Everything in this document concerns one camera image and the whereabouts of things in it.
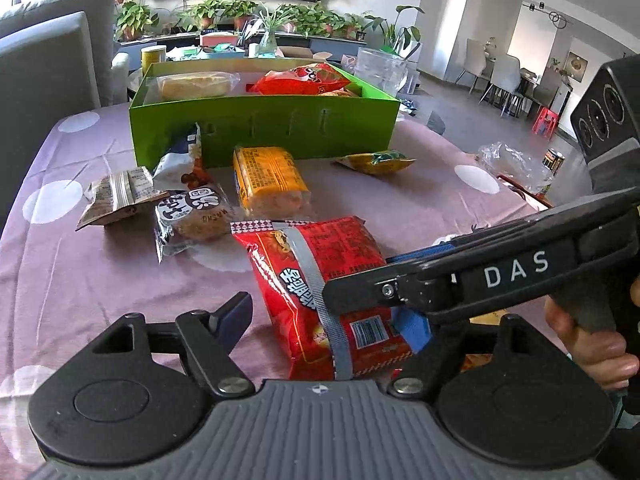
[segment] red stool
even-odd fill
[[[558,114],[552,112],[549,108],[542,108],[531,131],[536,135],[542,135],[550,139],[557,127]]]

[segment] tv stand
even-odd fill
[[[249,38],[247,43],[260,43],[262,33]],[[358,49],[367,46],[364,41],[346,40],[345,38],[325,38],[324,36],[305,37],[302,34],[289,32],[276,32],[276,40],[279,46],[302,46],[310,48],[313,53],[330,52],[329,61],[340,62],[343,55],[357,56]],[[166,45],[167,51],[181,46],[200,45],[200,32],[180,32],[165,36],[150,36],[136,41],[124,41],[121,43],[122,51],[129,54],[129,71],[137,70],[141,66],[140,50],[146,46]]]

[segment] red snack package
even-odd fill
[[[327,280],[385,264],[361,219],[255,220],[235,222],[231,232],[252,261],[276,336],[290,358],[289,379],[346,380],[411,355],[388,308],[338,317],[315,299]]]
[[[312,63],[286,72],[269,72],[252,91],[263,95],[318,95],[344,88],[350,82],[331,65]]]

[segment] purple polka dot tablecloth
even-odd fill
[[[329,160],[297,163],[319,218],[361,217],[385,256],[534,212],[421,124],[397,123],[391,147],[417,162],[384,178]],[[246,290],[254,320],[232,357],[257,384],[286,376],[250,263],[230,235],[159,265],[147,216],[74,231],[88,184],[135,166],[127,105],[86,112],[53,128],[15,200],[0,240],[2,480],[25,478],[43,462],[27,422],[30,395],[127,312],[167,322],[194,308],[215,310]],[[231,168],[213,175],[234,199]],[[543,330],[542,300],[521,310]]]

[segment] finger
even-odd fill
[[[579,365],[593,365],[625,355],[626,340],[618,332],[590,334],[577,328],[574,344],[567,350]]]
[[[583,365],[582,369],[598,384],[613,384],[626,381],[638,373],[638,358],[623,355],[593,365]]]
[[[546,298],[545,320],[567,349],[574,345],[577,337],[575,321],[551,298]]]
[[[609,384],[601,384],[600,385],[603,390],[607,390],[608,392],[614,392],[616,390],[624,390],[629,387],[629,381],[620,381],[618,383],[609,383]]]
[[[640,277],[638,277],[631,285],[631,300],[637,306],[640,306]]]

